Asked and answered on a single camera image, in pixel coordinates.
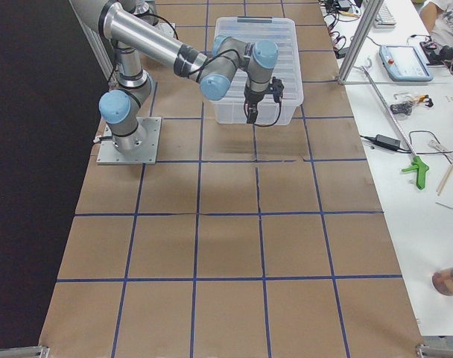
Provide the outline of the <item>metal reacher grabber tool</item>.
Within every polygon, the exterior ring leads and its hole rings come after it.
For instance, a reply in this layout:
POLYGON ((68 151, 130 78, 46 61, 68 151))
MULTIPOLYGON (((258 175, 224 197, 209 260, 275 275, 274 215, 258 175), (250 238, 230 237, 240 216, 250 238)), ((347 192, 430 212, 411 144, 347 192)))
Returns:
POLYGON ((416 153, 413 145, 411 144, 411 141, 407 138, 407 135, 403 131, 401 125, 397 121, 397 119, 394 116, 393 112, 391 111, 389 105, 387 104, 387 102, 385 101, 383 95, 379 91, 379 88, 377 87, 376 83, 372 79, 372 77, 371 77, 371 75, 369 73, 369 69, 372 66, 373 66, 373 62, 370 59, 370 57, 368 57, 364 61, 364 64, 362 66, 356 66, 355 68, 356 69, 361 69, 364 72, 365 76, 367 77, 368 81, 370 82, 370 85, 372 86, 372 88, 374 89, 376 95, 380 99, 382 107, 384 108, 384 110, 388 114, 388 116, 390 117, 390 120, 392 121, 392 123, 397 128, 397 131, 400 133, 401 137, 406 142, 406 144, 407 144, 407 146, 408 146, 408 148, 409 148, 409 150, 411 152, 411 157, 412 157, 411 165, 408 168, 403 169, 402 171, 403 172, 416 171, 416 187, 418 189, 424 189, 425 188, 425 182, 426 182, 426 174, 427 174, 427 171, 429 170, 429 167, 428 167, 427 164, 425 164, 422 161, 420 156, 416 153))

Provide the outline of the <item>white keyboard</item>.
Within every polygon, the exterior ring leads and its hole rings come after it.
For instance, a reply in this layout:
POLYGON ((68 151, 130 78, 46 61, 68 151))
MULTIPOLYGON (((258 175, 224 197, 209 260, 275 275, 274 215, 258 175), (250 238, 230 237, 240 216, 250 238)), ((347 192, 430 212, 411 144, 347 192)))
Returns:
POLYGON ((373 24, 375 28, 390 29, 396 27, 396 20, 385 3, 378 10, 373 24))

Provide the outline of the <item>wooden chopsticks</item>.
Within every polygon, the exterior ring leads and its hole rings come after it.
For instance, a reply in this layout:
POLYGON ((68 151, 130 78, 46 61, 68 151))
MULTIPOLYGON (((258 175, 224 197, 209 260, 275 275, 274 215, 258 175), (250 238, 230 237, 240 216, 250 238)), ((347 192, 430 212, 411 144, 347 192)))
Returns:
POLYGON ((442 193, 442 191, 443 191, 448 179, 451 176, 452 171, 453 171, 453 161, 450 163, 450 165, 447 168, 445 174, 443 175, 438 187, 436 188, 436 193, 437 193, 438 196, 441 195, 441 193, 442 193))

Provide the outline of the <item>silver allen key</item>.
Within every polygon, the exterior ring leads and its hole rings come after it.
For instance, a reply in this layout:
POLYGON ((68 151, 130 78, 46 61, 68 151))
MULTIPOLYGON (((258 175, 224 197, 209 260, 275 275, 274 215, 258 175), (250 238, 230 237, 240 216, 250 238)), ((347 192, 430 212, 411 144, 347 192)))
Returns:
POLYGON ((437 204, 437 205, 439 205, 441 207, 445 207, 447 209, 453 210, 453 204, 442 203, 442 202, 439 202, 439 201, 435 201, 435 204, 437 204))

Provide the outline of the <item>yellow black small tool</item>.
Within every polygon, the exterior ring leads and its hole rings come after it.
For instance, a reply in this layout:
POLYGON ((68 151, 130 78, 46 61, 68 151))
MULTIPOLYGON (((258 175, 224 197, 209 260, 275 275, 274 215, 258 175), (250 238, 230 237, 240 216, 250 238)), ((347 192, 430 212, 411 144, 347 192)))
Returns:
POLYGON ((425 107, 433 107, 434 103, 429 95, 420 95, 417 97, 412 98, 410 101, 412 107, 416 107, 419 105, 423 105, 425 107))

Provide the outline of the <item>aluminium frame post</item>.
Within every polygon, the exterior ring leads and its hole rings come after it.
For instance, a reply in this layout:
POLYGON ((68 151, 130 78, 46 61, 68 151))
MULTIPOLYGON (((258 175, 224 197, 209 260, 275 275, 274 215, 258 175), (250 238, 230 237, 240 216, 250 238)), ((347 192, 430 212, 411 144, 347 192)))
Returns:
POLYGON ((380 10, 383 0, 368 1, 365 10, 362 11, 361 19, 355 31, 355 35, 349 45, 349 50, 339 69, 338 83, 345 84, 352 67, 355 65, 359 52, 364 44, 364 41, 369 34, 370 28, 374 23, 374 19, 380 10))

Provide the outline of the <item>blue teach pendant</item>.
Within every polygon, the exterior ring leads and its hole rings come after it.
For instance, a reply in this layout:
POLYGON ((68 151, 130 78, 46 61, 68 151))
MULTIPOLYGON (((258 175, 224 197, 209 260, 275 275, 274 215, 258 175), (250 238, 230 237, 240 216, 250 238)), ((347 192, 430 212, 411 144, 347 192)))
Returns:
POLYGON ((392 81, 430 82, 434 79, 426 62, 413 46, 381 45, 378 53, 392 81))

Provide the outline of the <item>clear plastic storage box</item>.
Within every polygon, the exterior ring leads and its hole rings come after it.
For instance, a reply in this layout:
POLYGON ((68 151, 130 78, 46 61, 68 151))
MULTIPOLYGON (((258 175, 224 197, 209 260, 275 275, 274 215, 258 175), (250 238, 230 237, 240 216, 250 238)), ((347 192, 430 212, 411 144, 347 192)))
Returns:
POLYGON ((269 86, 272 77, 272 69, 257 64, 256 61, 244 54, 250 49, 251 44, 237 40, 233 37, 218 36, 214 38, 212 53, 214 55, 232 57, 240 60, 239 70, 235 76, 224 81, 222 78, 210 78, 206 84, 208 87, 220 89, 223 98, 212 98, 215 111, 215 119, 220 124, 252 124, 259 127, 271 127, 274 125, 289 125, 295 110, 283 109, 282 102, 275 103, 269 86), (245 110, 244 90, 266 90, 262 101, 257 105, 257 111, 245 110))

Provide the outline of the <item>black power adapter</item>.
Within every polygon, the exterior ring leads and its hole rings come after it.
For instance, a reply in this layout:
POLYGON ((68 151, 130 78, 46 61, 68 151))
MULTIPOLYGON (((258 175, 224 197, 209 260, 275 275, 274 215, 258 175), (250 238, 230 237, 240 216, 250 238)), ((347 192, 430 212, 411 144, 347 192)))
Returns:
POLYGON ((398 139, 394 139, 381 134, 376 134, 375 136, 361 136, 361 138, 371 142, 379 148, 395 152, 407 152, 406 149, 403 149, 401 147, 401 142, 398 139))

